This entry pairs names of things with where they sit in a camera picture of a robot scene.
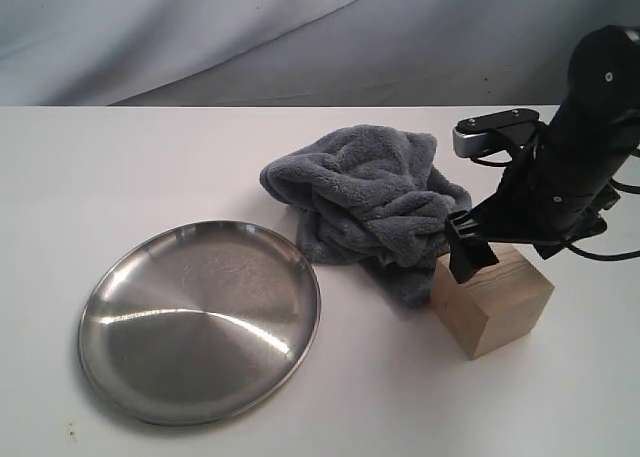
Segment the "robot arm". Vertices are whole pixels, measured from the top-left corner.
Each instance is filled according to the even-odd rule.
[[[640,28],[607,26],[584,37],[568,77],[569,95],[548,126],[530,109],[456,126],[459,156],[480,163],[506,150],[512,158],[495,194],[447,219],[458,282],[498,262],[488,242],[533,244],[546,259],[606,230],[600,211],[620,198],[611,179],[640,144]]]

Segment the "fleece towel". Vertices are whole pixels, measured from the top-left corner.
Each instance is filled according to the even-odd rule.
[[[267,165],[260,183],[301,212],[298,247],[311,261],[360,263],[397,301],[429,301],[444,222],[469,193],[434,166],[430,134],[358,125]]]

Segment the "metal plate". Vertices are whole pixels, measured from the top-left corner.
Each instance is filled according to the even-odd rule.
[[[315,274],[284,237],[239,222],[186,225],[140,245],[98,283],[80,321],[80,362],[129,415],[202,424],[282,385],[319,316]]]

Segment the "wooden block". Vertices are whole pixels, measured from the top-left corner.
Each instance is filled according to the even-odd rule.
[[[431,306],[471,359],[529,333],[553,284],[510,244],[492,244],[500,263],[458,284],[449,255],[438,259]]]

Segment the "white tabletop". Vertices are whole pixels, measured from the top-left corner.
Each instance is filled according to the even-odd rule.
[[[296,214],[259,171],[358,123],[433,133],[436,165],[477,203],[500,170],[458,159],[451,128],[495,110],[0,109],[0,455],[638,455],[637,261],[543,262],[524,247],[556,291],[530,336],[476,361],[431,311],[392,307],[359,267],[316,266],[323,308],[307,359],[267,402],[218,425],[131,421],[78,369],[88,294],[139,242],[213,219],[292,238]],[[640,162],[619,175],[640,183]],[[610,230],[581,245],[640,247],[638,215],[640,199],[625,197],[605,215]]]

